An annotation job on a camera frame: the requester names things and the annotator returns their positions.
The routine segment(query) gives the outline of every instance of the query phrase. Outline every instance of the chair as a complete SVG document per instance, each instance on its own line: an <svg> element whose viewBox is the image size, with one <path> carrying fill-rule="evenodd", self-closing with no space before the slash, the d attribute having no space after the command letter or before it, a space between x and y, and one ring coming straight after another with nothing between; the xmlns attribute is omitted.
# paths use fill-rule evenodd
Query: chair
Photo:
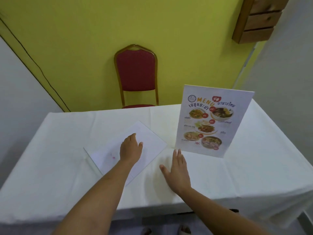
<svg viewBox="0 0 313 235"><path fill-rule="evenodd" d="M157 57L149 49L131 44L114 55L114 64L119 80L120 97L123 109L154 105L125 106L124 91L155 90L156 105L159 105L157 91Z"/></svg>

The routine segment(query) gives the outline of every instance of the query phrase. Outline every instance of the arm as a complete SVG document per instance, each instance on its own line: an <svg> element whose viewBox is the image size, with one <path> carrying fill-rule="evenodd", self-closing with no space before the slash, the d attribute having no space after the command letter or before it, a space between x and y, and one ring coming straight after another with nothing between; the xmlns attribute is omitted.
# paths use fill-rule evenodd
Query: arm
<svg viewBox="0 0 313 235"><path fill-rule="evenodd" d="M108 234L128 174L139 160L143 143L135 133L120 147L120 160L71 209L53 234Z"/></svg>
<svg viewBox="0 0 313 235"><path fill-rule="evenodd" d="M214 235L268 235L254 222L226 209L191 188L187 163L181 151L173 153L171 172L160 169L169 187L197 214Z"/></svg>

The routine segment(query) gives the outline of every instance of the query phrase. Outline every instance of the white wall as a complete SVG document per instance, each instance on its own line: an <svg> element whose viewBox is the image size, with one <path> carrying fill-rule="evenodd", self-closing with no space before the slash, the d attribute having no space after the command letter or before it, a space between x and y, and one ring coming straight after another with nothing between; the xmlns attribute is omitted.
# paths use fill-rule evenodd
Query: white wall
<svg viewBox="0 0 313 235"><path fill-rule="evenodd" d="M313 164L313 0L289 1L242 89Z"/></svg>
<svg viewBox="0 0 313 235"><path fill-rule="evenodd" d="M0 187L49 112L63 112L0 38Z"/></svg>

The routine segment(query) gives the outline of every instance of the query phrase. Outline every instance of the white paper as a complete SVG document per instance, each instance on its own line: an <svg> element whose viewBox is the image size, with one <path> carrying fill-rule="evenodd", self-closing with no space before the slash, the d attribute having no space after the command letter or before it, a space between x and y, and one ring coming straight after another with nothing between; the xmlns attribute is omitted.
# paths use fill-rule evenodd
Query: white paper
<svg viewBox="0 0 313 235"><path fill-rule="evenodd" d="M88 146L84 147L100 172L104 175L119 161L120 146L125 138L133 133L136 133L138 143L143 142L143 149L141 157L131 169L125 185L128 185L164 148L166 148L166 142L160 139L143 123L137 121L118 137L112 138L105 146L99 149L94 150Z"/></svg>
<svg viewBox="0 0 313 235"><path fill-rule="evenodd" d="M253 95L252 91L185 85L175 147L223 157Z"/></svg>

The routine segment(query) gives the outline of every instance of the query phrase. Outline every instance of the table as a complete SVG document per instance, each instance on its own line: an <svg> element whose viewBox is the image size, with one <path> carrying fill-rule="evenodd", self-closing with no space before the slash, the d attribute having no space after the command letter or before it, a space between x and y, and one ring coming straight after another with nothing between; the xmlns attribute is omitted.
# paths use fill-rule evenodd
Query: table
<svg viewBox="0 0 313 235"><path fill-rule="evenodd" d="M180 105L49 113L0 190L0 222L61 220L101 177L83 147L140 120L168 143L127 187L114 219L188 212L166 185ZM224 159L183 152L191 184L247 216L286 227L313 203L313 167L252 100Z"/></svg>

